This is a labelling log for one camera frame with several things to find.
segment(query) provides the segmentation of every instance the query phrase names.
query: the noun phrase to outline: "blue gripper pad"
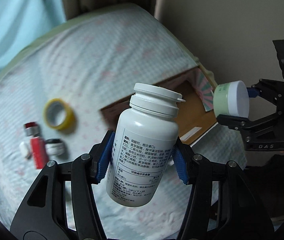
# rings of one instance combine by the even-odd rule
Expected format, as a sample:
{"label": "blue gripper pad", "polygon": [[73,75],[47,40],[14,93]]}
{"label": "blue gripper pad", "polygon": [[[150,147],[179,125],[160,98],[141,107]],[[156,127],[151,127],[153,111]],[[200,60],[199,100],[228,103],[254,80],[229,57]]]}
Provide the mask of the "blue gripper pad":
{"label": "blue gripper pad", "polygon": [[180,152],[180,149],[177,145],[173,147],[172,150],[172,157],[175,165],[175,169],[177,170],[177,173],[179,175],[179,178],[183,181],[185,185],[189,184],[189,176],[187,174],[186,170],[186,163],[184,161],[184,158],[182,156],[182,153]]}
{"label": "blue gripper pad", "polygon": [[107,171],[107,168],[109,166],[110,159],[112,156],[114,137],[115,137],[115,132],[112,132],[111,136],[109,137],[109,140],[106,143],[106,146],[103,149],[101,157],[98,160],[97,173],[95,175],[95,179],[98,181],[98,183],[100,183],[101,180],[104,179],[106,175],[106,171]]}

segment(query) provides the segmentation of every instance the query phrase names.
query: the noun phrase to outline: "yellow tape roll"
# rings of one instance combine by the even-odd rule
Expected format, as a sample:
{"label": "yellow tape roll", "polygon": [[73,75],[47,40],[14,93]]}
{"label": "yellow tape roll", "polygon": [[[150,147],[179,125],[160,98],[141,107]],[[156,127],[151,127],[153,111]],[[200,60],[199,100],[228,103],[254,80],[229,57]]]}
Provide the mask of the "yellow tape roll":
{"label": "yellow tape roll", "polygon": [[55,130],[67,129],[75,121],[71,107],[60,98],[47,102],[44,107],[43,117],[47,126]]}

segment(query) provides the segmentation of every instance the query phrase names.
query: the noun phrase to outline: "white flip-top lid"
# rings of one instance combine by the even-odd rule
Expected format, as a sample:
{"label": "white flip-top lid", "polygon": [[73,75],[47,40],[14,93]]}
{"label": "white flip-top lid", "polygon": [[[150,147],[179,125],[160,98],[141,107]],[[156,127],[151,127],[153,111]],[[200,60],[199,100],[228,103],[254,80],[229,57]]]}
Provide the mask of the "white flip-top lid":
{"label": "white flip-top lid", "polygon": [[136,83],[134,90],[136,93],[131,96],[130,106],[158,116],[177,117],[177,102],[185,102],[181,94],[162,87]]}

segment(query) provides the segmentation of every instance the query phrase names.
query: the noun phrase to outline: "red bottle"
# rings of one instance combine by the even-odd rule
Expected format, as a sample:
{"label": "red bottle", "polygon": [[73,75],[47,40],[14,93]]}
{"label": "red bottle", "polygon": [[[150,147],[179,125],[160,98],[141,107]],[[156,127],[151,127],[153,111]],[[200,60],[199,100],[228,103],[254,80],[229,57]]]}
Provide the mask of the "red bottle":
{"label": "red bottle", "polygon": [[40,128],[36,122],[26,123],[24,129],[30,139],[30,147],[33,155],[34,164],[37,169],[42,169],[49,161],[45,150],[45,141],[40,137]]}

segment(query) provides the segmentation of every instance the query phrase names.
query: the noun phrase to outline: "bottle label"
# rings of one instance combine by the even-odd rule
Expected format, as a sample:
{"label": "bottle label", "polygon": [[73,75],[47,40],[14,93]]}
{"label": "bottle label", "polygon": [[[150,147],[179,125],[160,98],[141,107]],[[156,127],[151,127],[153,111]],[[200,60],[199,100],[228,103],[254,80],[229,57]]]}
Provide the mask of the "bottle label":
{"label": "bottle label", "polygon": [[107,193],[125,206],[148,203],[163,176],[176,140],[158,140],[124,129],[116,133]]}

